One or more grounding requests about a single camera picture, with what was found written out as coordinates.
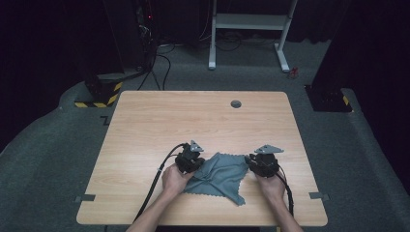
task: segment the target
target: yellow and black tape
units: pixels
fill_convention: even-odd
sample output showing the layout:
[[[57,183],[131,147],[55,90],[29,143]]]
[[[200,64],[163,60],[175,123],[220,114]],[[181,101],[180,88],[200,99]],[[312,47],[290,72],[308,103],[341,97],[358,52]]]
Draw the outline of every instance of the yellow and black tape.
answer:
[[[88,108],[88,107],[97,107],[97,108],[105,108],[112,106],[118,98],[118,94],[120,92],[121,86],[123,82],[117,83],[111,93],[107,94],[107,101],[76,101],[74,104],[76,107],[79,108]]]

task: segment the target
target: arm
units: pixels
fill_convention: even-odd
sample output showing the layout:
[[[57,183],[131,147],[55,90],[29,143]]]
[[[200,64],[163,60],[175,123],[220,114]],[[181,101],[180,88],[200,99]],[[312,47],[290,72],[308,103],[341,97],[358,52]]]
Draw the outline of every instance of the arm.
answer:
[[[269,203],[275,218],[283,232],[300,232],[303,231],[298,222],[290,215],[286,204],[283,200],[284,184],[279,177],[273,176],[270,178],[260,177],[255,175],[262,193]]]
[[[183,175],[175,163],[167,167],[162,174],[163,191],[127,232],[155,231],[163,211],[184,190],[192,176],[193,172]]]

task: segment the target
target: human hand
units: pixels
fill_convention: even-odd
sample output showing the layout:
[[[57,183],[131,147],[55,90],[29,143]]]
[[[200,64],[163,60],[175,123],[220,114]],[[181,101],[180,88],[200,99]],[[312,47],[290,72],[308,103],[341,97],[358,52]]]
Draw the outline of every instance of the human hand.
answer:
[[[171,197],[180,194],[188,180],[193,176],[194,172],[182,174],[176,163],[168,166],[162,174],[163,191]]]
[[[280,171],[278,174],[283,179],[283,174]],[[255,176],[266,198],[273,201],[283,200],[285,186],[277,175],[269,178]]]

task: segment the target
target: wood grain surface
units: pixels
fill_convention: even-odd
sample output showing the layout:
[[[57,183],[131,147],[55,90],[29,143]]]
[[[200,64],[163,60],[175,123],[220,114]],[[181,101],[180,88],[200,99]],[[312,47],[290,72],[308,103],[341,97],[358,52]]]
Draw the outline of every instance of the wood grain surface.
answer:
[[[242,106],[234,108],[232,101]],[[295,202],[295,219],[322,226],[327,216],[287,96],[282,92],[125,91],[121,94],[77,215],[81,224],[131,224],[165,156],[191,140],[209,159],[215,153],[247,155],[265,144],[276,154]],[[165,166],[174,162],[168,160]],[[161,192],[161,179],[150,203]],[[276,221],[254,174],[240,185],[244,206],[225,197],[181,194],[166,210],[161,225],[270,226]]]

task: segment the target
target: white shelf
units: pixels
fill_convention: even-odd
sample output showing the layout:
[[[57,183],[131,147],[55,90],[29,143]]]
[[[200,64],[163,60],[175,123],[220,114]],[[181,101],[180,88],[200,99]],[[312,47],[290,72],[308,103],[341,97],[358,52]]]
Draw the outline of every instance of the white shelf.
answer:
[[[286,15],[217,14],[217,28],[283,30]]]
[[[279,43],[275,43],[275,52],[278,55],[280,67],[283,72],[289,72],[289,65],[283,53],[283,45],[289,31],[293,13],[298,0],[290,0],[289,13],[286,15],[271,14],[218,14],[217,0],[214,0],[213,17],[212,17],[212,38],[209,51],[208,68],[214,70],[217,67],[216,52],[216,34],[217,28],[231,29],[254,29],[254,30],[272,30],[281,31]]]

